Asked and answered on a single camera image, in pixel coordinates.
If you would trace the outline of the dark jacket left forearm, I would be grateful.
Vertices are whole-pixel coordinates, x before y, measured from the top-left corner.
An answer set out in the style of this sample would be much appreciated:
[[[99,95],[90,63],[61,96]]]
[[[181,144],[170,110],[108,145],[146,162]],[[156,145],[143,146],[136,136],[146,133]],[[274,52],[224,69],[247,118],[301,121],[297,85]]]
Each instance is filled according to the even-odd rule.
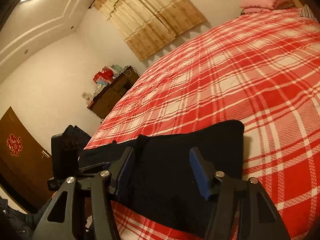
[[[55,193],[35,214],[21,213],[8,205],[8,200],[1,198],[1,239],[33,239],[34,231]]]

